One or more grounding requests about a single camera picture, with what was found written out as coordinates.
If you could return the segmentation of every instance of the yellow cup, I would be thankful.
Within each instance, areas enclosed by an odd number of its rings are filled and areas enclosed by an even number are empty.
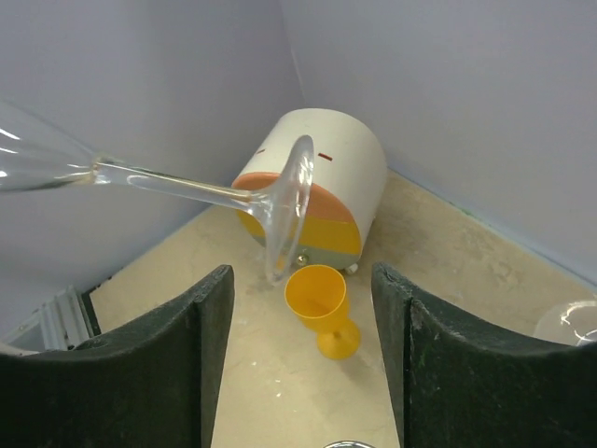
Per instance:
[[[330,359],[352,356],[361,344],[361,332],[349,319],[346,282],[340,272],[314,264],[291,275],[286,303],[302,324],[317,333],[319,351]]]

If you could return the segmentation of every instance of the wine glass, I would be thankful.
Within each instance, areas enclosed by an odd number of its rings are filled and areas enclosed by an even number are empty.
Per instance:
[[[580,346],[597,341],[597,301],[574,301],[554,306],[539,319],[537,339]]]
[[[294,260],[309,203],[313,160],[313,141],[302,135],[269,187],[251,191],[203,184],[98,153],[33,113],[0,100],[0,193],[119,184],[242,210],[263,227],[265,272],[274,285],[287,276]]]

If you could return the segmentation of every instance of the white cylindrical container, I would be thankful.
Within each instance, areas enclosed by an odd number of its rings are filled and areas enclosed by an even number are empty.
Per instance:
[[[300,262],[354,269],[387,179],[383,149],[361,121],[328,109],[299,109],[276,123],[232,186],[261,189],[282,172],[295,141],[308,134],[315,149],[312,192],[298,242]],[[263,230],[244,212],[244,226],[262,244]]]

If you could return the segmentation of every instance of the wine glass base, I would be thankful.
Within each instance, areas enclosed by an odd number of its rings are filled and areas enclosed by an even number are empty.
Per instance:
[[[324,357],[340,360],[351,357],[361,344],[361,331],[349,320],[341,329],[317,335],[317,347]]]

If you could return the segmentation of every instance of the yellow stripe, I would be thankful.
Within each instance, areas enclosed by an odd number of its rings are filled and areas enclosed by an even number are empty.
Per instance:
[[[264,236],[261,225],[254,217],[245,212],[238,212],[238,215],[249,233],[256,237]],[[344,254],[361,253],[361,237],[354,222],[307,216],[298,243]]]

